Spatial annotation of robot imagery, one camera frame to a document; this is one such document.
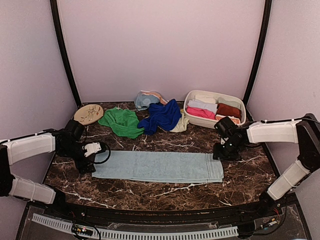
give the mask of black frame pole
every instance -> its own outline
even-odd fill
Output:
[[[260,60],[261,60],[261,56],[262,56],[262,52],[263,52],[264,46],[265,46],[265,40],[266,40],[266,36],[267,36],[267,30],[268,30],[268,24],[269,24],[270,12],[271,12],[271,5],[272,5],[272,0],[265,0],[259,40],[258,40],[258,44],[256,47],[256,52],[255,52],[255,56],[254,56],[254,61],[253,61],[249,81],[247,83],[244,97],[243,97],[244,105],[248,104],[252,89],[254,88],[254,84],[255,84],[255,80],[256,80],[256,76],[257,76],[257,72],[259,69],[259,64],[260,64]]]
[[[80,96],[78,93],[78,89],[76,86],[74,76],[72,74],[72,70],[71,70],[71,66],[70,66],[70,62],[69,62],[69,58],[68,58],[68,54],[67,54],[64,35],[62,32],[62,28],[61,28],[57,0],[50,0],[50,4],[51,4],[51,13],[52,13],[52,18],[53,18],[53,23],[54,23],[54,28],[55,28],[56,39],[58,41],[60,54],[61,54],[61,58],[62,58],[63,65],[64,65],[64,70],[65,70],[66,76],[69,81],[69,85],[70,85],[70,88],[71,88],[71,91],[73,94],[74,101],[75,101],[76,105],[78,107],[80,107],[82,103],[80,100]]]

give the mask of round wooden plate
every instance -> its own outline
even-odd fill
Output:
[[[74,115],[74,120],[82,125],[93,124],[104,116],[104,110],[100,105],[89,104],[83,106]]]

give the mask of light blue cloth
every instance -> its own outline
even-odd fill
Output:
[[[108,153],[95,156],[103,161]],[[157,183],[222,183],[224,170],[211,153],[112,151],[110,159],[95,165],[95,178]]]
[[[231,107],[235,107],[235,108],[241,110],[241,104],[239,102],[237,102],[237,101],[227,101],[223,97],[219,97],[218,98],[218,103],[219,104],[226,104],[226,105],[229,105]]]
[[[189,100],[188,106],[191,108],[206,109],[216,114],[218,104],[206,103],[200,100]]]
[[[140,91],[134,101],[134,104],[136,109],[138,109],[138,111],[141,111],[141,110],[148,109],[150,104],[157,104],[159,102],[160,102],[160,99],[158,97],[154,95],[146,95]]]

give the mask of folded pink towel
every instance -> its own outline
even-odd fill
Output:
[[[197,108],[197,107],[187,107],[186,108],[186,112],[188,114],[191,114],[193,116],[197,116],[197,117],[202,117],[202,118],[206,118],[206,119],[216,119],[216,115],[212,112],[209,111],[207,109],[201,109],[201,108]]]

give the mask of folded brown towel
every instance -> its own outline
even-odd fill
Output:
[[[217,108],[218,108],[218,110],[216,111],[216,114],[241,119],[241,111],[234,106],[229,106],[224,103],[218,103]]]

